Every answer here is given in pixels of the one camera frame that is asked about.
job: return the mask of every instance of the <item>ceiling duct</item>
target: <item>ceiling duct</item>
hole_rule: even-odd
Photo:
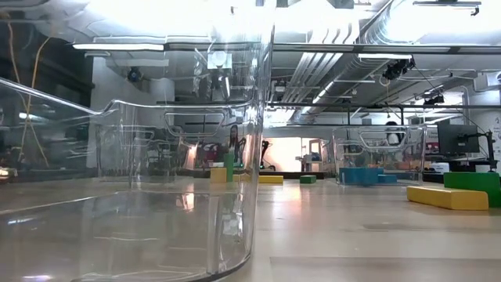
[[[344,44],[352,43],[359,36],[359,21],[349,10],[332,9],[332,17],[346,19],[327,24],[330,28],[313,31],[309,43]],[[283,102],[299,103],[317,86],[341,57],[333,53],[306,52],[301,57],[283,95]]]
[[[359,44],[389,45],[389,44],[410,44],[417,41],[420,36],[416,35],[413,40],[395,41],[391,39],[391,32],[394,26],[388,25],[391,20],[391,12],[402,3],[411,4],[413,0],[390,0],[384,8],[376,15],[375,20],[369,23],[366,31],[359,37]],[[346,96],[356,83],[336,82],[340,80],[364,80],[375,70],[387,64],[389,59],[361,59],[356,54],[344,54],[337,60],[337,66],[331,67],[326,78],[323,79],[323,87],[313,100],[313,103],[333,103],[337,97]],[[324,111],[325,107],[305,107],[297,110],[292,117],[294,122],[313,122],[318,113]]]

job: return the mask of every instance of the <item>transparent plastic container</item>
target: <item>transparent plastic container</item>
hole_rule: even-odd
[[[426,126],[353,126],[333,130],[342,185],[404,186],[423,181]]]
[[[121,2],[135,16],[118,19],[110,1],[7,3],[0,280],[217,280],[243,265],[273,5]],[[161,30],[162,15],[185,29]]]

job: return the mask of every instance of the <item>black pole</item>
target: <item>black pole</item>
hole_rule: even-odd
[[[492,139],[492,131],[485,133],[485,138],[487,138],[487,151],[488,151],[488,163],[491,168],[490,172],[496,172],[498,168],[498,161],[494,158],[494,140]]]
[[[404,108],[400,107],[400,124],[404,125]]]

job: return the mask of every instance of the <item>yellow foam block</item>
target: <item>yellow foam block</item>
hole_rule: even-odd
[[[407,199],[452,210],[488,210],[488,196],[482,191],[408,186]]]
[[[233,182],[250,182],[251,176],[247,173],[241,175],[233,175]]]
[[[226,183],[226,168],[211,168],[211,183]]]
[[[283,184],[282,175],[260,175],[259,183],[265,184]]]

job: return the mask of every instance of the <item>blue foam block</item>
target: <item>blue foam block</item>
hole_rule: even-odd
[[[378,175],[377,181],[379,183],[397,183],[396,175]]]
[[[378,184],[381,168],[340,168],[341,183],[348,185],[370,186]]]

